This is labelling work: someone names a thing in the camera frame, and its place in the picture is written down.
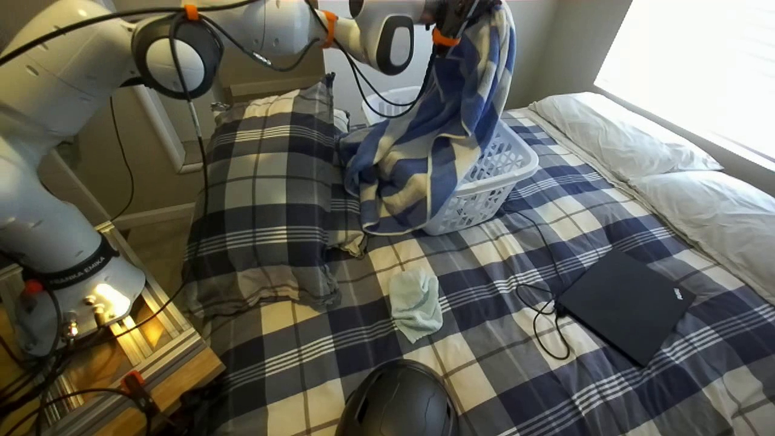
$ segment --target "blue plaid comforter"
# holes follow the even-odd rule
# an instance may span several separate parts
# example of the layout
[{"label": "blue plaid comforter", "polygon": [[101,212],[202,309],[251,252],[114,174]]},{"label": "blue plaid comforter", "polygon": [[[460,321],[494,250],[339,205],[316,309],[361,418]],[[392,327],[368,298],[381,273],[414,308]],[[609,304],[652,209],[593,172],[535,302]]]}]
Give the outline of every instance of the blue plaid comforter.
[{"label": "blue plaid comforter", "polygon": [[[771,304],[547,135],[535,113],[510,112],[509,123],[539,172],[494,221],[369,238],[363,257],[329,261],[334,309],[281,301],[212,321],[229,385],[210,413],[219,434],[334,434],[346,394],[400,356],[448,379],[463,434],[775,434]],[[696,296],[647,368],[573,320],[538,315],[609,250]],[[417,343],[389,325],[385,283],[400,269],[440,281],[443,327]]]}]

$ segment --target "black helmet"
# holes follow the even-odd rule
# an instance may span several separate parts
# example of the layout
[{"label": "black helmet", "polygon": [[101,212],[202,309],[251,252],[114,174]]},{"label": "black helmet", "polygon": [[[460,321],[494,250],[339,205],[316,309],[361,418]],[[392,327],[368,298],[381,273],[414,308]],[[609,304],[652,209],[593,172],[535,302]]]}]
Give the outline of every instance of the black helmet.
[{"label": "black helmet", "polygon": [[335,436],[455,436],[457,412],[443,379],[417,360],[374,368],[346,400]]}]

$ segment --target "bed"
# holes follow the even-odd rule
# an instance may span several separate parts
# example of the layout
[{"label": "bed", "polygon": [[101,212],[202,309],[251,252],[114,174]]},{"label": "bed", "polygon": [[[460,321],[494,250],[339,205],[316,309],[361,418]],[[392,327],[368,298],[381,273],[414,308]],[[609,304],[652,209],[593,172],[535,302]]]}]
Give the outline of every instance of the bed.
[{"label": "bed", "polygon": [[[448,382],[463,434],[775,431],[767,193],[602,96],[549,96],[504,113],[539,170],[490,221],[363,234],[329,88],[237,104],[207,144],[183,304],[226,388],[200,429],[334,434],[373,368],[414,359]],[[549,315],[609,250],[694,292],[647,368]],[[396,272],[438,279],[443,325],[414,343],[389,320]]]}]

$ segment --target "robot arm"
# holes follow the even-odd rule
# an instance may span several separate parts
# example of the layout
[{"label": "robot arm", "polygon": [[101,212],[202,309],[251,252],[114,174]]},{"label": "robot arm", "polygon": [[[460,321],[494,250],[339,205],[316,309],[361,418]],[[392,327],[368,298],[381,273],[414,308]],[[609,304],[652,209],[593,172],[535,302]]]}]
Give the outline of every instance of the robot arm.
[{"label": "robot arm", "polygon": [[266,57],[298,56],[311,38],[326,38],[395,74],[411,60],[414,25],[436,25],[443,52],[474,10],[480,0],[350,0],[352,17],[339,20],[304,0],[202,0],[188,20],[164,10],[126,21],[91,0],[55,0],[39,11],[0,52],[0,252],[39,283],[2,298],[24,352],[44,356],[97,321],[124,316],[144,287],[144,273],[36,178],[45,152],[79,132],[120,81],[143,74],[161,95],[206,92],[219,32]]}]

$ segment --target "laptop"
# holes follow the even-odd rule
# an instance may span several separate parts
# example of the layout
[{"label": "laptop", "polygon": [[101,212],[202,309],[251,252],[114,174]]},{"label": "laptop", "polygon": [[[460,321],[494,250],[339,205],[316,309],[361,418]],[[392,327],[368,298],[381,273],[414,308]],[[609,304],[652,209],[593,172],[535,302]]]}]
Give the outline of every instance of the laptop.
[{"label": "laptop", "polygon": [[607,252],[556,298],[556,316],[573,316],[632,362],[649,365],[691,301],[642,261]]}]

